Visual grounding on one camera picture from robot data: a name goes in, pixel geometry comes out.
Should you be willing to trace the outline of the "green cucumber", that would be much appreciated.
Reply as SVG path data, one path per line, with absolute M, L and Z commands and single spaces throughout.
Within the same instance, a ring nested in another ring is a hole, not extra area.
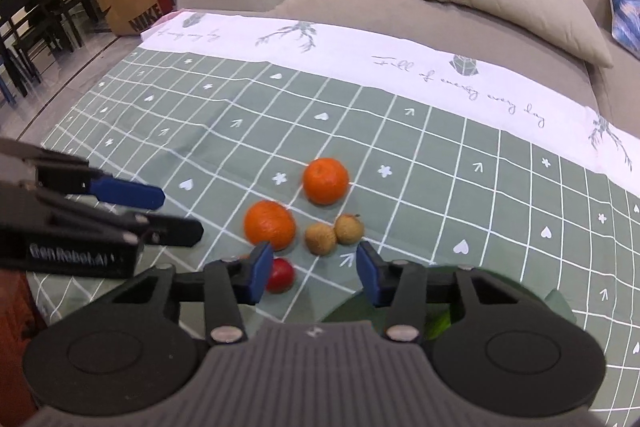
M 424 334 L 426 340 L 435 340 L 451 326 L 448 310 L 429 315 L 425 320 Z

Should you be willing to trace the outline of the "green checked tablecloth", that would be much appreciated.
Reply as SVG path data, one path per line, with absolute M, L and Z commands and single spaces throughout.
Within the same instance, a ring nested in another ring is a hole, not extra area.
M 608 363 L 594 413 L 639 417 L 639 141 L 517 72 L 349 28 L 186 12 L 43 144 L 157 185 L 165 212 L 202 222 L 198 245 L 145 249 L 141 268 L 247 253 L 245 213 L 274 200 L 299 231 L 358 215 L 386 259 L 557 289 Z M 349 174 L 327 206 L 303 189 L 323 157 Z

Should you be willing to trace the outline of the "brown longan fruit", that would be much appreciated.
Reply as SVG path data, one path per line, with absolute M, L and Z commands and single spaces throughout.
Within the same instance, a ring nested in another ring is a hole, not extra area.
M 304 241 L 308 251 L 320 257 L 331 254 L 337 243 L 334 228 L 325 223 L 309 225 L 304 234 Z
M 336 240 L 341 245 L 357 244 L 364 235 L 364 225 L 358 215 L 343 213 L 334 223 Z

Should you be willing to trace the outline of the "blue patterned cushion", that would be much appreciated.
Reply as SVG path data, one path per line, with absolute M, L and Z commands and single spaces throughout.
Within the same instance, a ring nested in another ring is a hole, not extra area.
M 640 57 L 640 0 L 610 0 L 612 37 L 635 58 Z

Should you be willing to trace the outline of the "small red fruit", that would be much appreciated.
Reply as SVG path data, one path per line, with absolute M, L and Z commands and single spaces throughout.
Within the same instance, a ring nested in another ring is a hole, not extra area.
M 294 285 L 295 279 L 295 269 L 291 262 L 283 258 L 276 258 L 273 260 L 266 289 L 271 294 L 285 293 Z

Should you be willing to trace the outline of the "brown Nike paper bag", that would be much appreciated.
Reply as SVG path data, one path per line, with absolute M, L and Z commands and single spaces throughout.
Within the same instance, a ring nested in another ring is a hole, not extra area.
M 138 36 L 163 16 L 157 0 L 96 0 L 115 36 Z

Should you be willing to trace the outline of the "green plastic bowl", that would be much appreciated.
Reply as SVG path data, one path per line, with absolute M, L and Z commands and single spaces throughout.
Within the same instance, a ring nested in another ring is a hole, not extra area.
M 559 314 L 560 317 L 564 317 L 564 319 L 570 323 L 573 323 L 574 325 L 577 324 L 576 315 L 573 310 L 570 309 L 570 305 L 564 296 L 557 289 L 552 289 L 546 297 L 540 298 L 534 294 L 533 291 L 530 291 L 527 287 L 518 283 L 518 281 L 509 279 L 509 277 L 506 277 L 496 271 L 485 269 L 485 272 L 489 273 L 492 277 L 503 281 L 503 283 L 512 286 L 517 291 L 521 291 L 521 293 L 526 294 L 528 297 L 539 301 L 554 313 Z M 445 310 L 449 311 L 448 303 L 429 303 L 426 308 L 425 320 L 429 315 Z M 366 295 L 363 294 L 363 291 L 359 291 L 359 293 L 353 295 L 344 303 L 332 310 L 328 315 L 323 317 L 321 322 L 342 323 L 370 321 L 373 328 L 381 334 L 384 329 L 387 311 L 387 308 L 375 308 L 372 306 Z

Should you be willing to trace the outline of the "black dining chair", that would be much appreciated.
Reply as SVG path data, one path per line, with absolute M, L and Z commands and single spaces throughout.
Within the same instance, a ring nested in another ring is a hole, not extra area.
M 96 0 L 1 0 L 1 64 L 19 94 L 28 95 L 29 81 L 41 81 L 34 49 L 72 52 L 84 45 L 73 20 L 76 8 L 93 23 L 99 20 Z

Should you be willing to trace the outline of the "grey fabric sofa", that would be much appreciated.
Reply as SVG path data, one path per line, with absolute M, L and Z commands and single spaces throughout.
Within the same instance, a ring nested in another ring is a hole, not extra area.
M 611 35 L 610 0 L 584 0 L 613 65 L 591 65 L 527 29 L 466 6 L 425 0 L 178 0 L 179 8 L 308 20 L 378 32 L 503 66 L 639 132 L 639 61 Z

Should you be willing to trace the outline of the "orange mandarin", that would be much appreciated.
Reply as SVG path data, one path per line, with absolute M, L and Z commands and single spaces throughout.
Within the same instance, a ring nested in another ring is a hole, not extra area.
M 291 213 L 272 200 L 261 200 L 250 206 L 243 219 L 243 228 L 250 243 L 269 242 L 274 251 L 284 251 L 296 235 L 296 223 Z
M 304 192 L 316 205 L 327 206 L 338 202 L 345 196 L 348 188 L 348 171 L 337 159 L 318 158 L 311 161 L 304 170 Z

